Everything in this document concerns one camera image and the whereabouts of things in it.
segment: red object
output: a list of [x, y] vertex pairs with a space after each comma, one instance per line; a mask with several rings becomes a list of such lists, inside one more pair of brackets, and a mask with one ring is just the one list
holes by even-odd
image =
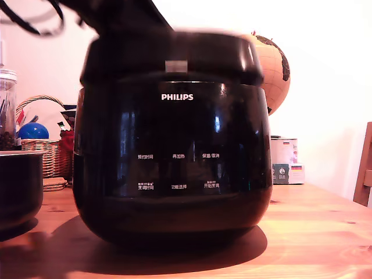
[[18, 123], [18, 125], [21, 123], [23, 117], [24, 117], [24, 111], [21, 110], [21, 113], [19, 114], [18, 119], [17, 119], [17, 123]]
[[68, 152], [72, 152], [74, 149], [74, 131], [61, 131], [60, 137], [62, 138], [59, 143], [61, 148]]

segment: black bowl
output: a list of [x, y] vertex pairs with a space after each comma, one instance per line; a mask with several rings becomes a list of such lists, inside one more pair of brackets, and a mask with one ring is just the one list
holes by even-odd
[[0, 152], [0, 233], [30, 221], [40, 210], [44, 153]]

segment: philips logo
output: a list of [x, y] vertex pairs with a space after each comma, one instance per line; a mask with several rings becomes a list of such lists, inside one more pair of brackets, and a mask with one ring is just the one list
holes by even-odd
[[193, 94], [162, 94], [162, 101], [192, 101], [194, 100]]

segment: wooden chair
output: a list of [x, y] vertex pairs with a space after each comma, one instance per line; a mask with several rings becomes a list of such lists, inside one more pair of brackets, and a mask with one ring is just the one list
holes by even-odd
[[353, 201], [367, 206], [372, 187], [372, 122], [368, 122]]

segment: coaster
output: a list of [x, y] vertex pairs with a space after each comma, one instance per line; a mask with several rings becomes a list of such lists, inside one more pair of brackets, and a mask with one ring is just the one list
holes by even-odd
[[65, 187], [65, 185], [53, 185], [53, 186], [44, 186], [43, 189], [58, 189], [60, 187]]
[[60, 191], [63, 190], [64, 187], [59, 187], [59, 188], [48, 188], [48, 189], [43, 189], [44, 192], [55, 192], [55, 191]]
[[63, 177], [57, 178], [45, 178], [42, 180], [43, 186], [56, 186], [56, 185], [63, 185], [65, 186], [67, 181]]

